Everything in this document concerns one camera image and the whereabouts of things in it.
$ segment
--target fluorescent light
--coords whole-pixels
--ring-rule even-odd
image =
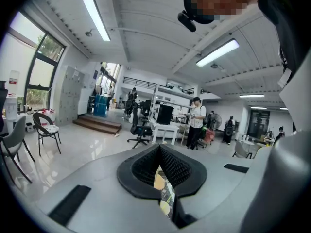
[[[253,95],[240,95],[240,98],[262,98],[263,94],[253,94]]]
[[[267,107],[251,107],[252,109],[257,109],[257,110],[266,110]]]
[[[97,8],[95,0],[83,0],[89,15],[91,16],[99,34],[103,38],[104,41],[110,41],[110,37],[105,28],[104,22],[99,14],[99,10]]]
[[[229,42],[217,48],[216,50],[214,50],[213,52],[211,52],[209,55],[207,55],[203,59],[199,60],[196,63],[196,65],[199,67],[203,67],[206,64],[212,62],[213,60],[216,60],[220,56],[223,56],[224,54],[229,53],[234,49],[237,49],[238,47],[239,47],[238,42],[235,39],[232,39]]]

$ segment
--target door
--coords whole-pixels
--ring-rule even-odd
[[[251,110],[247,135],[260,139],[268,131],[270,111]]]

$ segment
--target blue barrel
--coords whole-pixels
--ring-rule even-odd
[[[94,115],[99,116],[99,117],[105,117],[107,99],[108,99],[107,97],[104,97],[102,95],[96,95]]]

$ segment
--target wooden step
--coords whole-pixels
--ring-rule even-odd
[[[83,119],[74,120],[73,123],[77,124],[79,126],[91,129],[91,130],[96,130],[96,131],[108,133],[108,134],[116,134],[120,130],[120,129],[100,125],[97,123],[93,123],[91,121],[87,121],[87,120],[83,120]]]
[[[109,122],[106,120],[101,120],[101,119],[90,117],[90,116],[79,116],[79,119],[82,119],[82,120],[85,120],[88,122],[92,122],[92,123],[96,123],[99,125],[107,126],[109,128],[115,128],[115,129],[119,129],[119,130],[122,128],[122,125],[120,123]]]

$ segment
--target white tag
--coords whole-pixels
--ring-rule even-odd
[[[277,84],[283,89],[286,86],[287,81],[291,75],[292,71],[286,68],[285,72],[283,73],[281,79],[277,82]]]

